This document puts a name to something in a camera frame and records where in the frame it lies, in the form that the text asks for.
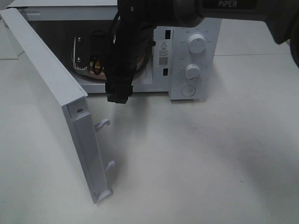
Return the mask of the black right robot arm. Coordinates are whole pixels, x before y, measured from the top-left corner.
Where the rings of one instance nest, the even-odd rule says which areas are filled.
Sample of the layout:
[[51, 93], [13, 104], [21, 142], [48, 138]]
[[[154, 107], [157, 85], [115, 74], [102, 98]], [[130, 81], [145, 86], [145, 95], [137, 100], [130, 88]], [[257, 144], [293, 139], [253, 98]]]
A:
[[137, 60], [158, 26], [193, 28], [205, 18], [263, 21], [275, 43], [289, 41], [299, 61], [296, 0], [120, 0], [117, 8], [101, 60], [109, 102], [124, 104], [132, 95]]

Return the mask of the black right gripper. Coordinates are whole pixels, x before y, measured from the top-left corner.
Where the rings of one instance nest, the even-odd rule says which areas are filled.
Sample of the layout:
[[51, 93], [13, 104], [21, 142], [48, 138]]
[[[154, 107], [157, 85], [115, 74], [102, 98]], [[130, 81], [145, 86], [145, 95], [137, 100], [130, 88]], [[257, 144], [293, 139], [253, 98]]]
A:
[[157, 26], [172, 26], [177, 19], [172, 0], [119, 0], [118, 25], [109, 35], [104, 71], [107, 101], [126, 104], [137, 60], [143, 54]]

